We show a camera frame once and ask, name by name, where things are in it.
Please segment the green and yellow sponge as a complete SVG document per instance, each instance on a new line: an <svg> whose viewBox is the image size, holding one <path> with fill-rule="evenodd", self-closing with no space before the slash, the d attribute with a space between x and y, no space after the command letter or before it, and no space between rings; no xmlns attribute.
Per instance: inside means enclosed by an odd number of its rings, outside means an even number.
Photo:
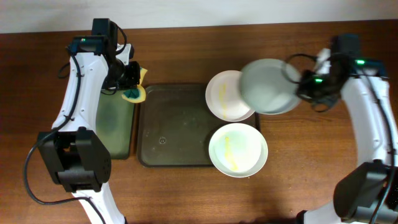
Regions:
<svg viewBox="0 0 398 224"><path fill-rule="evenodd" d="M122 99L130 102L130 103L142 103L146 100L146 91L142 86L142 82L144 80L145 74L147 70L145 68L140 68L140 79L139 84L136 87L126 90L122 95Z"/></svg>

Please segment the light grey plate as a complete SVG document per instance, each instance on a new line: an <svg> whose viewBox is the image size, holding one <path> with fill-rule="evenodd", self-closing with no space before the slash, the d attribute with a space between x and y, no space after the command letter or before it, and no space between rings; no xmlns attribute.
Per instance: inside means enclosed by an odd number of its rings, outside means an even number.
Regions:
<svg viewBox="0 0 398 224"><path fill-rule="evenodd" d="M282 60L265 58L247 64L241 72L241 98L255 112L282 114L299 105L300 98L295 94L297 85L294 82L300 74L293 66Z"/></svg>

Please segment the pink rimmed white plate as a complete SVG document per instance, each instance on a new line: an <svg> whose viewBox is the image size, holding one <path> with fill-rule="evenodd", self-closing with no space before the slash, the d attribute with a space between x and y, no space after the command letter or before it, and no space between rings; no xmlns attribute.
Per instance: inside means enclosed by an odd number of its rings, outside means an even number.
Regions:
<svg viewBox="0 0 398 224"><path fill-rule="evenodd" d="M228 122L243 121L254 110L243 101L239 91L242 72L227 70L215 75L207 84L205 100L209 110L219 119Z"/></svg>

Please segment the white plate yellow stain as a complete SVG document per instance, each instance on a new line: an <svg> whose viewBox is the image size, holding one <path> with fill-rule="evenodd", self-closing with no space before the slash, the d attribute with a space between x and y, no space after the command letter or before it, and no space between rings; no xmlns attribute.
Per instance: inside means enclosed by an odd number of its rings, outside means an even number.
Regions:
<svg viewBox="0 0 398 224"><path fill-rule="evenodd" d="M245 178L258 173L267 162L268 145L256 128L243 123L220 127L210 138L208 153L223 174Z"/></svg>

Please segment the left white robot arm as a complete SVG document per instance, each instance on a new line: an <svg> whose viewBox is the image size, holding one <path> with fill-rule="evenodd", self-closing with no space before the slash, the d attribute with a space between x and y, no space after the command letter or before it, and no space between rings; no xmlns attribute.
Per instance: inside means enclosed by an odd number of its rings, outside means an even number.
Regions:
<svg viewBox="0 0 398 224"><path fill-rule="evenodd" d="M38 149L52 181L79 201L92 223L126 223L109 186L111 154L96 133L103 91L142 93L145 69L133 61L134 48L105 35L78 36L67 47L68 85L62 107L49 132L41 132Z"/></svg>

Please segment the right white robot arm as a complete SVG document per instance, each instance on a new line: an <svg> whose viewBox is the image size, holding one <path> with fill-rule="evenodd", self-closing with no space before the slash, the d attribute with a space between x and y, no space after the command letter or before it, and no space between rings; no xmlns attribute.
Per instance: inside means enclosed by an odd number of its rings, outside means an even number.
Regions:
<svg viewBox="0 0 398 224"><path fill-rule="evenodd" d="M397 223L397 125L389 82L379 60L343 53L317 56L315 68L298 84L312 105L344 101L354 129L358 166L340 180L333 200L303 210L297 223Z"/></svg>

